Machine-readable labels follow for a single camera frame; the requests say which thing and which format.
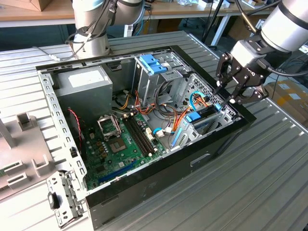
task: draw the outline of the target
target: ventilation slot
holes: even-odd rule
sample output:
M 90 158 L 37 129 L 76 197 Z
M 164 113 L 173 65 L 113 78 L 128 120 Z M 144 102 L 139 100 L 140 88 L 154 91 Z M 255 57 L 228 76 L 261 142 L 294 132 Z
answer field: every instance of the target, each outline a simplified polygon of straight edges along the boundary
M 182 143 L 183 143 L 183 141 L 184 141 L 185 138 L 186 138 L 186 134 L 184 134 L 184 135 L 182 136 L 181 140 L 179 141 L 179 146 L 182 145 Z

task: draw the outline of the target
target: electronic chip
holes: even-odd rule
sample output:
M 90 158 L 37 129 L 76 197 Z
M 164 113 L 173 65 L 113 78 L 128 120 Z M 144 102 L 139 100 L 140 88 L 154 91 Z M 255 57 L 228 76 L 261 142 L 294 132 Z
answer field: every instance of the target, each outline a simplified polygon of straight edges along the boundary
M 105 171 L 104 165 L 101 165 L 101 166 L 97 167 L 97 168 L 96 168 L 96 171 L 97 171 L 97 173 L 100 173 L 100 172 Z
M 113 153 L 117 153 L 119 151 L 126 149 L 126 145 L 120 137 L 110 140 L 108 144 L 111 147 Z

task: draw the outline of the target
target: red wire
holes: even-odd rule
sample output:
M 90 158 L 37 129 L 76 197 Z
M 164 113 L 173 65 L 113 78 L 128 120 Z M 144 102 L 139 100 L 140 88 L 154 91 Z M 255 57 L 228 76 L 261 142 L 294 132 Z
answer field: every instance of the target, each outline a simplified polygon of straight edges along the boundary
M 79 145 L 80 145 L 80 150 L 81 150 L 81 129 L 80 129 L 79 119 L 78 119 L 78 116 L 76 115 L 76 113 L 73 110 L 68 109 L 68 111 L 71 112 L 74 115 L 74 117 L 75 117 L 75 119 L 77 121 L 78 131 L 79 131 Z

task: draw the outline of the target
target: yellow wire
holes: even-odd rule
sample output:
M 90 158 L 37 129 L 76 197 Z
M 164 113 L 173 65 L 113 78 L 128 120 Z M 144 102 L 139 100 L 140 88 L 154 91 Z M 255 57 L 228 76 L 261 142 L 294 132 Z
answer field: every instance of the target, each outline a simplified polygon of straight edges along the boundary
M 126 98 L 126 102 L 125 102 L 125 104 L 123 105 L 123 107 L 120 107 L 119 109 L 123 110 L 123 109 L 125 109 L 125 108 L 127 107 L 127 105 L 128 105 L 128 99 L 129 99 L 129 95 L 128 95 L 127 98 Z

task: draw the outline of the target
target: workbench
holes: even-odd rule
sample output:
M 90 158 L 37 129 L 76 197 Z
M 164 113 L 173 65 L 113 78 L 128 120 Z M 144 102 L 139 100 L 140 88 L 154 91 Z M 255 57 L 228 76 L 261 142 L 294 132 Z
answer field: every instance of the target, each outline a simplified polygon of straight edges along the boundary
M 217 56 L 185 32 L 110 40 L 115 54 L 179 45 L 211 76 Z M 66 45 L 44 47 L 67 57 Z M 35 66 L 54 63 L 41 51 L 0 52 L 0 117 L 36 116 L 61 169 L 61 142 L 51 119 Z M 214 161 L 106 224 L 104 231 L 297 230 L 308 221 L 308 131 L 271 100 L 246 106 L 257 120 Z M 58 230 L 44 181 L 0 202 L 0 227 L 11 231 Z M 69 231 L 92 230 L 84 215 Z
M 0 27 L 15 26 L 43 26 L 43 25 L 64 25 L 74 24 L 74 10 L 70 0 L 53 0 L 42 12 L 26 10 L 22 8 L 2 5 L 0 8 Z M 242 4 L 245 12 L 254 10 Z M 256 14 L 270 14 L 272 10 L 264 10 Z M 152 4 L 151 20 L 168 18 L 196 18 L 208 17 L 210 8 L 198 4 L 192 6 L 181 6 L 176 0 L 172 3 L 155 1 Z M 231 16 L 240 15 L 235 4 L 229 8 L 221 8 L 218 16 L 223 17 L 211 45 L 217 45 L 218 41 Z M 145 11 L 144 20 L 149 19 L 149 13 Z M 124 37 L 131 36 L 132 25 L 126 25 Z

